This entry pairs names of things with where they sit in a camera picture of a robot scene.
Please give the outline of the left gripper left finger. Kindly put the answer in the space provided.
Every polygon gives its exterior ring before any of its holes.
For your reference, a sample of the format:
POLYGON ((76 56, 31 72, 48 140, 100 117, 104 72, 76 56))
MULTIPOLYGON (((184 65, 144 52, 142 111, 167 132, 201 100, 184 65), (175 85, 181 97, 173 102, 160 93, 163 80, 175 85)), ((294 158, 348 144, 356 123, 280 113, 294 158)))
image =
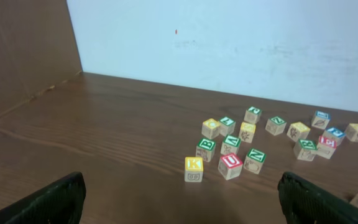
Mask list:
POLYGON ((86 197, 81 172, 72 172, 0 210, 1 224, 79 224, 86 197))

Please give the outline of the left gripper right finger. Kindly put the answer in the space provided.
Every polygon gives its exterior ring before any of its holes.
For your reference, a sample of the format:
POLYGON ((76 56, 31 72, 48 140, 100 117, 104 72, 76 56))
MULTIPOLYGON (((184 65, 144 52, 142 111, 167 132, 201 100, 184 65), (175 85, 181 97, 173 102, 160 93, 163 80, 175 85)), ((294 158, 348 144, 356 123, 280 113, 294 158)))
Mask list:
POLYGON ((277 186, 288 224, 358 224, 358 208, 317 185, 284 172, 277 186))

